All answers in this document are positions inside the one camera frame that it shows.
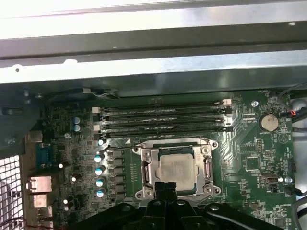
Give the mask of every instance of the integrated circuit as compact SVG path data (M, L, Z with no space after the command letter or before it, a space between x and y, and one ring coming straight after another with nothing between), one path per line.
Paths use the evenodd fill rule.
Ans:
M247 157L246 158L246 171L255 171L259 169L258 157Z

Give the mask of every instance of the black cable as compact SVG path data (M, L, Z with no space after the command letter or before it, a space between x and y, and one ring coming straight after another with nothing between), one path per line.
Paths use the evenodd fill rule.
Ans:
M292 128L294 133L307 133L307 128Z
M306 214L307 214L307 207L303 208L302 210L299 210L299 212L297 213L297 217L300 219L301 217L303 217Z
M299 83L295 86L292 86L284 91L282 91L278 96L277 96L277 101L279 104L281 104L287 111L291 111L291 108L282 100L282 97L286 94L289 93L292 90L298 89L300 87L303 87L304 85L307 85L307 81L303 83Z
M293 222L296 225L298 230L303 230L301 224L299 223L298 220L298 213L297 213L297 209L298 207L300 207L301 205L307 204L307 196L297 200L294 204L292 204L291 208L291 212L292 212L292 218L293 218Z
M307 109L302 108L300 111L297 112L297 115L292 117L292 123L304 120L307 118Z

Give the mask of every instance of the capacitor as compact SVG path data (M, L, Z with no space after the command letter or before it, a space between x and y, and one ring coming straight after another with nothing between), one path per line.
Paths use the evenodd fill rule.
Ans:
M97 176L100 176L105 170L106 170L105 166L102 165L101 167L96 168L95 174L96 174Z
M99 179L98 181L96 181L96 186L97 187L102 187L104 185L103 180Z
M69 202L71 202L73 200L73 196L72 195L69 195L67 199L64 199L63 200L63 203L66 205L68 204Z
M76 182L77 180L80 180L81 177L82 177L82 175L80 173L74 174L74 175L72 175L71 181Z
M99 198L102 198L104 196L104 194L105 194L104 189L97 191L97 197L99 197Z
M105 158L105 155L102 153L102 154L99 154L99 155L96 155L94 160L96 163L99 163L100 161L102 161L103 159Z
M74 119L73 119L73 123L74 124L79 124L81 122L81 119L80 118L78 118L77 116L76 117L74 117Z
M70 165L69 162L68 162L68 161L65 161L65 162L59 164L59 168L60 168L60 169L63 169L63 168L68 167L69 165Z
M73 207L73 202L69 202L67 205L64 206L65 211L69 211Z
M80 125L74 125L74 126L73 126L73 130L74 130L75 132L79 132L79 131L81 130Z
M103 145L104 141L103 140L98 140L98 145Z

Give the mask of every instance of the metal frame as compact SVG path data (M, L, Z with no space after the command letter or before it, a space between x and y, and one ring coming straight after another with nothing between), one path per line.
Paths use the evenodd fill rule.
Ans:
M12 218L22 218L23 198L20 158L18 155L0 160L0 223ZM22 219L9 221L1 230L24 229Z
M212 150L218 147L218 143L214 140L203 138L180 138L180 139L165 139L165 140L149 140L139 144L142 148L138 148L133 152L141 156L141 160L144 163L142 166L142 182L143 189L135 194L137 199L152 199L154 196L153 190L157 178L157 172L161 167L158 160L158 153L161 149L173 149L173 148L188 148L185 143L197 143L193 145L194 163L198 168L198 174L195 176L195 183L197 185L194 195L189 195L186 198L190 200L204 200L209 197L214 197L221 193L221 189L214 186L213 170L212 170ZM172 144L172 147L158 147L155 145Z

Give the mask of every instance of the wire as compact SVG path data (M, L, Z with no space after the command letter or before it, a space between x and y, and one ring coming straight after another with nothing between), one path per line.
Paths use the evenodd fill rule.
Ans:
M304 205L307 203L307 196L297 200L294 204L292 204L291 208L292 208L292 218L293 218L293 222L296 225L298 230L302 230L302 226L299 223L299 217L298 217L298 212L297 209L298 207L300 207L301 205Z
M10 218L10 219L7 219L6 221L0 223L0 228L1 227L4 227L5 225L7 224L10 224L14 221L17 221L17 220L22 220L23 223L24 223L24 227L26 228L33 228L33 229L50 229L50 230L65 230L66 227L60 227L60 228L53 228L53 227L49 227L49 226L44 226L44 225L28 225L27 224L27 220L23 217L15 217L15 218Z
M294 133L307 133L307 128L292 128Z
M287 111L290 111L291 116L296 116L296 111L292 110L285 102L283 102L282 97L286 94L289 93L292 90L298 89L300 87L303 87L307 85L307 81L303 82L303 83L299 83L295 86L292 86L284 91L282 91L278 96L277 96L277 101L279 102L279 104L281 104Z
M306 214L307 214L307 207L303 208L302 210L299 210L299 212L297 213L297 217L300 219L301 217L303 217Z

